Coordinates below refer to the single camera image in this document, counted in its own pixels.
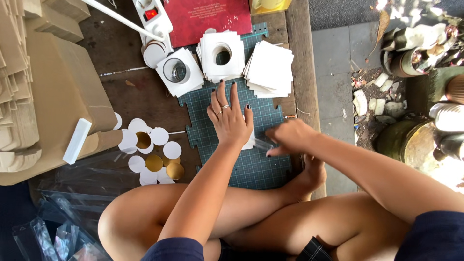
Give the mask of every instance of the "red book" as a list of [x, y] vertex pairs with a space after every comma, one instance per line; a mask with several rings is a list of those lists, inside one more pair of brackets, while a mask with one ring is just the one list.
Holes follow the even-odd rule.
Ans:
[[251, 33], [248, 0], [165, 0], [164, 9], [173, 24], [174, 48], [199, 43], [208, 28]]

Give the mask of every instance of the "bare foot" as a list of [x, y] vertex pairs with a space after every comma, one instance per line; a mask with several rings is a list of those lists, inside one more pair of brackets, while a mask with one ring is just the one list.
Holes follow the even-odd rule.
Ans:
[[305, 163], [303, 172], [281, 188], [292, 203], [309, 201], [313, 191], [327, 179], [323, 161], [306, 154], [303, 155], [303, 160]]

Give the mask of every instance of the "woman's arm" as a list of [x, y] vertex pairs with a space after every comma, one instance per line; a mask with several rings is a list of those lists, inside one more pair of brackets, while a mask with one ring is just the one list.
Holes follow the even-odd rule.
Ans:
[[253, 112], [247, 106], [243, 119], [236, 83], [231, 86], [230, 100], [230, 107], [222, 109], [228, 102], [225, 84], [221, 81], [218, 91], [211, 93], [211, 105], [207, 109], [219, 145], [178, 200], [158, 241], [187, 237], [204, 246], [208, 240], [219, 215], [233, 166], [253, 131]]
[[464, 212], [464, 196], [404, 163], [318, 133], [292, 120], [266, 133], [281, 147], [268, 155], [307, 153], [325, 161], [406, 222], [433, 210]]

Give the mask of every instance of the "wooden table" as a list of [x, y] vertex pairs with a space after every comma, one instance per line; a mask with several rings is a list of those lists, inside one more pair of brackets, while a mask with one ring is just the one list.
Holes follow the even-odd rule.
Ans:
[[[118, 3], [115, 10], [127, 19], [141, 25], [131, 1]], [[98, 74], [118, 72], [130, 68], [145, 67], [141, 54], [139, 33], [90, 7], [91, 17], [80, 23], [86, 48]], [[316, 130], [320, 130], [317, 106], [316, 77], [309, 24], [308, 0], [293, 0], [286, 12], [253, 16], [252, 23], [267, 22], [269, 38], [273, 44], [282, 43], [290, 48], [295, 59], [292, 65], [294, 83], [292, 93], [286, 98], [273, 99], [282, 107], [283, 116], [297, 115]], [[191, 125], [186, 106], [179, 106], [177, 98], [168, 91], [158, 74], [151, 69], [123, 72], [102, 76], [101, 81], [115, 112], [122, 117], [122, 128], [127, 128], [133, 118], [143, 119], [150, 127], [163, 127], [168, 132], [185, 131]], [[190, 182], [201, 165], [197, 148], [190, 148], [186, 133], [172, 135], [182, 149], [181, 164], [186, 170], [181, 183]], [[162, 150], [155, 148], [161, 155]], [[292, 155], [292, 178], [302, 170], [299, 155]], [[325, 186], [313, 198], [325, 196]]]

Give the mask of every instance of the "red switch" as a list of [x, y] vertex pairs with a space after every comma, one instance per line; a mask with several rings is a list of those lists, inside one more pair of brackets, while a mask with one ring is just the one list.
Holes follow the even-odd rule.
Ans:
[[149, 11], [145, 11], [145, 15], [147, 16], [147, 20], [150, 20], [152, 19], [153, 17], [155, 17], [157, 15], [157, 11], [156, 10], [149, 10]]

